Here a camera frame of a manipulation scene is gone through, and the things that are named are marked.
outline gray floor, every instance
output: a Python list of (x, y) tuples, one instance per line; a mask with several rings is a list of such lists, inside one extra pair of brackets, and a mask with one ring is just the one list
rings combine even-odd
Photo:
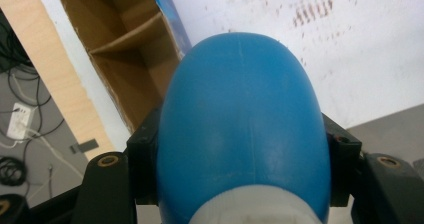
[(413, 163), (424, 158), (424, 105), (349, 130), (369, 153), (383, 153)]
[[(8, 23), (3, 15), (0, 15), (0, 23), (7, 25)], [(1, 29), (0, 37), (4, 42), (5, 33)], [(7, 60), (0, 58), (0, 62), (4, 63)], [(16, 81), (10, 78), (8, 81), (8, 74), (0, 74), (0, 112), (11, 111), (15, 102), (34, 102), (37, 95), (37, 80), (22, 80), (33, 79), (36, 77), (34, 74), (28, 74), (26, 71), (35, 72), (35, 69), (17, 69), (11, 70), (11, 74), (15, 75)], [(11, 88), (17, 93), (19, 100), (11, 91)], [(42, 81), (39, 85), (39, 100), (40, 103), (48, 100), (50, 94)], [(0, 113), (0, 130), (1, 133), (6, 133), (11, 113)], [(34, 118), (32, 120), (31, 129), (38, 130), (41, 125), (39, 133), (43, 134), (54, 129), (63, 120), (63, 117), (58, 110), (55, 102), (51, 99), (45, 105), (34, 110)], [(0, 142), (6, 146), (12, 146), (14, 141), (0, 134)], [(87, 159), (81, 153), (73, 154), (70, 146), (76, 144), (76, 140), (70, 131), (66, 122), (54, 132), (44, 136), (45, 140), (51, 144), (65, 160), (70, 162), (76, 167), (79, 172), (84, 173)], [(27, 141), (17, 144), (12, 149), (7, 149), (0, 146), (0, 156), (15, 157), (18, 160), (23, 160), (24, 147)], [(64, 165), (62, 161), (56, 158), (49, 148), (42, 142), (41, 138), (36, 138), (30, 142), (26, 152), (26, 166), (28, 169), (27, 182), (18, 187), (8, 187), (0, 185), (0, 195), (7, 193), (17, 193), (25, 195), (28, 188), (27, 199), (29, 205), (35, 206), (50, 198), (49, 194), (49, 167), (52, 167), (51, 190), (52, 195), (56, 196), (63, 193), (81, 183), (81, 178), (75, 174), (69, 167)]]

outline white cable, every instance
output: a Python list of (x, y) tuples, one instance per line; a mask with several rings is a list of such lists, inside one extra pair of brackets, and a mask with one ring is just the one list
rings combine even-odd
[(16, 145), (18, 145), (18, 143), (21, 143), (21, 142), (15, 141), (15, 143), (13, 143), (13, 145), (9, 146), (9, 145), (6, 145), (6, 144), (3, 144), (3, 143), (0, 142), (0, 146), (3, 147), (3, 148), (6, 148), (6, 149), (13, 149), (13, 148), (16, 147)]
[(25, 93), (22, 91), (21, 85), (19, 84), (18, 79), (16, 79), (15, 74), (12, 74), (12, 78), (15, 81), (16, 86), (18, 87), (19, 94), (21, 94), (22, 97), (25, 97), (28, 101), (36, 103), (37, 100), (25, 95)]
[(78, 171), (78, 169), (77, 168), (75, 168), (71, 163), (69, 163), (67, 160), (65, 160), (63, 157), (62, 157), (62, 154), (59, 152), (59, 151), (57, 151), (56, 149), (54, 149), (53, 148), (53, 146), (52, 145), (50, 145), (50, 143), (47, 141), (47, 139), (46, 138), (44, 138), (40, 133), (38, 133), (37, 131), (34, 131), (34, 130), (32, 130), (32, 129), (30, 129), (30, 128), (27, 128), (27, 131), (28, 132), (31, 132), (31, 133), (33, 133), (33, 134), (35, 134), (35, 135), (37, 135), (36, 136), (36, 138), (33, 138), (33, 137), (31, 137), (31, 136), (28, 136), (28, 138), (33, 138), (35, 141), (39, 141), (39, 139), (41, 140), (41, 141), (39, 141), (40, 143), (43, 143), (44, 145), (46, 145), (49, 149), (50, 149), (50, 151), (52, 152), (52, 154), (59, 160), (59, 161), (61, 161), (63, 164), (65, 164), (66, 166), (68, 166), (72, 171), (74, 171), (75, 172), (75, 174), (77, 174), (78, 175), (78, 177), (80, 177), (81, 179), (83, 178), (83, 174), (80, 172), (80, 171)]
[(34, 193), (32, 193), (31, 194), (31, 196), (29, 196), (28, 197), (28, 199), (27, 199), (27, 202), (29, 202), (29, 201), (31, 201), (32, 200), (32, 198), (34, 198), (44, 187), (46, 187), (48, 184), (49, 184), (49, 182), (50, 182), (50, 180), (59, 172), (59, 169), (60, 169), (60, 167), (62, 166), (62, 164), (60, 164), (54, 171), (53, 171), (53, 173), (52, 173), (52, 175), (51, 176), (49, 176), (49, 179), (47, 179), (47, 181), (46, 182), (44, 182), (43, 183), (43, 185), (41, 185)]

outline black cable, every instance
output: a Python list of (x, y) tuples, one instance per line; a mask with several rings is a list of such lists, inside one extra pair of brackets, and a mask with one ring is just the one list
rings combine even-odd
[(47, 136), (48, 134), (50, 134), (50, 133), (52, 133), (52, 132), (56, 131), (57, 129), (59, 129), (59, 127), (60, 127), (60, 126), (61, 126), (64, 122), (65, 122), (65, 119), (62, 119), (62, 120), (59, 122), (59, 124), (58, 124), (55, 128), (51, 129), (51, 130), (50, 130), (50, 131), (48, 131), (48, 132), (40, 133), (40, 135), (35, 135), (35, 136), (34, 136), (34, 138), (38, 138), (38, 137), (42, 137), (42, 136)]
[(29, 57), (27, 53), (25, 52), (25, 49), (22, 47), (22, 44), (20, 43), (13, 29), (7, 28), (2, 23), (0, 23), (0, 26), (7, 33), (6, 34), (7, 48), (3, 46), (3, 43), (0, 42), (0, 48), (1, 48), (0, 56), (6, 59), (9, 59), (10, 61), (16, 62), (15, 65), (18, 65), (19, 63), (23, 63), (25, 65), (32, 66), (32, 63), (29, 60)]
[(19, 108), (16, 108), (15, 110), (13, 110), (13, 111), (0, 111), (0, 114), (5, 114), (5, 113), (14, 113), (14, 112), (17, 112), (17, 111), (19, 111)]
[(40, 96), (39, 96), (39, 94), (40, 94), (40, 79), (41, 78), (39, 78), (37, 80), (37, 91), (35, 92), (35, 101), (37, 102), (38, 116), (40, 118), (40, 122), (39, 122), (39, 125), (38, 125), (38, 128), (37, 128), (38, 133), (40, 133), (41, 129), (43, 128), (43, 114), (42, 114), (42, 108), (41, 107), (44, 106), (44, 104), (43, 105), (40, 104)]
[(20, 186), (25, 182), (25, 164), (14, 157), (0, 157), (0, 183), (6, 186)]
[[(29, 103), (29, 102), (27, 102), (27, 101), (25, 101), (24, 99), (22, 99), (22, 97), (18, 94), (18, 93), (16, 93), (16, 91), (13, 89), (13, 87), (12, 87), (12, 83), (11, 83), (11, 81), (10, 81), (10, 78), (11, 78), (11, 72), (10, 72), (10, 70), (8, 71), (8, 76), (7, 76), (7, 84), (9, 85), (9, 89), (10, 89), (10, 91), (12, 92), (12, 94), (20, 101), (20, 102), (22, 102), (22, 103), (24, 103), (24, 104), (26, 104), (26, 105), (28, 105), (28, 106), (31, 106), (31, 107), (40, 107), (40, 106), (44, 106), (44, 105), (46, 105), (48, 102), (50, 102), (50, 100), (52, 99), (52, 96), (51, 95), (49, 95), (49, 97), (47, 98), (47, 100), (46, 101), (44, 101), (44, 102), (42, 102), (42, 103), (36, 103), (36, 104), (33, 104), (33, 103)], [(39, 91), (40, 91), (40, 79), (41, 78), (37, 78), (37, 93), (36, 93), (36, 96), (38, 96), (38, 94), (39, 94)]]
[(52, 177), (53, 177), (53, 166), (49, 166), (49, 196), (50, 199), (53, 198), (53, 189), (52, 189)]

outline white wall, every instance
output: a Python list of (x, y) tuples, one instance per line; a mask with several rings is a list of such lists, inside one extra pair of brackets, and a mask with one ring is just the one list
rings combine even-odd
[(173, 1), (192, 44), (241, 31), (286, 45), (345, 128), (424, 103), (422, 0)]

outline white base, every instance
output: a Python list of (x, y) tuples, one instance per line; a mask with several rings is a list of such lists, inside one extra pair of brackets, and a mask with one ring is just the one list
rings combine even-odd
[(226, 191), (203, 204), (190, 224), (321, 223), (309, 205), (278, 187), (251, 185)]

